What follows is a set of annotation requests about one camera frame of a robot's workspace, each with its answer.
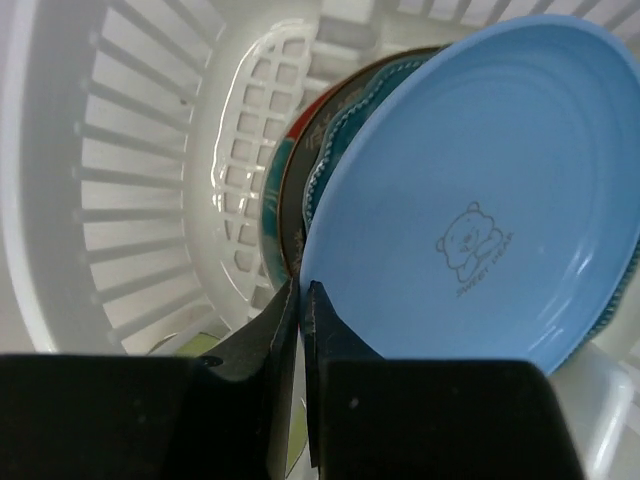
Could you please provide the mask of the red plate with teal flower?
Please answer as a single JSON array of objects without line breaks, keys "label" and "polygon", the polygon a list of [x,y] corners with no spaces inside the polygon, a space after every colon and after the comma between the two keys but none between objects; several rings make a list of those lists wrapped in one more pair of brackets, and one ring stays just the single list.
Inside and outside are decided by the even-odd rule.
[{"label": "red plate with teal flower", "polygon": [[262,266],[275,290],[300,268],[306,240],[303,190],[335,115],[335,96],[332,88],[303,109],[271,156],[262,191],[260,247]]}]

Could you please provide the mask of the white plastic dish bin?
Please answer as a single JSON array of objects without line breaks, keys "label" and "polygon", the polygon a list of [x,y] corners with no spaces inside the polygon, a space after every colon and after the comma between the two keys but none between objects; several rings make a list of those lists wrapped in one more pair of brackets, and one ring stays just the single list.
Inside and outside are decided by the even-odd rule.
[{"label": "white plastic dish bin", "polygon": [[5,1],[5,305],[45,352],[230,331],[270,288],[256,221],[284,128],[367,63],[524,15],[639,45],[635,1]]}]

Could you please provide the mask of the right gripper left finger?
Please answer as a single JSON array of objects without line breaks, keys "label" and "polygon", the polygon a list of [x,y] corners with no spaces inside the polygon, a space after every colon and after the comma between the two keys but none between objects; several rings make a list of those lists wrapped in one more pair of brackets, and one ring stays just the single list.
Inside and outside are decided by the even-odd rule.
[{"label": "right gripper left finger", "polygon": [[208,479],[286,473],[299,290],[288,280],[267,307],[201,358],[198,441]]}]

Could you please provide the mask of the grey plate with deer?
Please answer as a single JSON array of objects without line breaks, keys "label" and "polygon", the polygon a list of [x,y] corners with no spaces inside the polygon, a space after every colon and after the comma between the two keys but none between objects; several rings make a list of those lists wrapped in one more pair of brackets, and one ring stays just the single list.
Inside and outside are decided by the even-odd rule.
[{"label": "grey plate with deer", "polygon": [[305,242],[303,189],[330,120],[354,102],[386,65],[397,60],[428,59],[438,51],[437,47],[408,50],[364,67],[323,92],[290,125],[272,156],[263,189],[261,248],[265,268],[276,286],[299,268]]}]

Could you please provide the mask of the square green panda dish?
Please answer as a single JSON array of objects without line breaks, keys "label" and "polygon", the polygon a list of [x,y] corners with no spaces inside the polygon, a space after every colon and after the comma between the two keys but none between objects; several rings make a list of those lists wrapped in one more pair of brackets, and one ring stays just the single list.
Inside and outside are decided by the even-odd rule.
[{"label": "square green panda dish", "polygon": [[[190,383],[165,457],[163,476],[166,479],[208,479],[203,468],[204,454],[198,446],[201,439],[198,433],[197,413],[198,374],[205,366],[201,358],[228,337],[215,341],[213,336],[199,333],[180,346],[175,345],[172,338],[168,338],[151,351],[153,356],[169,355],[179,360],[187,360],[192,368]],[[303,469],[297,465],[304,458],[307,444],[305,405],[300,386],[296,382],[298,372],[299,368],[295,363],[286,473],[282,479],[300,479],[304,475]]]}]

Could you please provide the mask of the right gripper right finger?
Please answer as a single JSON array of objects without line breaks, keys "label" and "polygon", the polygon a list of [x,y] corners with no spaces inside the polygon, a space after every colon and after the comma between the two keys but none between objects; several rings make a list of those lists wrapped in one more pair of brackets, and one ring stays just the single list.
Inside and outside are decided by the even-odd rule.
[{"label": "right gripper right finger", "polygon": [[303,307],[306,418],[311,466],[321,475],[322,371],[330,361],[359,362],[383,357],[336,313],[324,285],[312,281]]}]

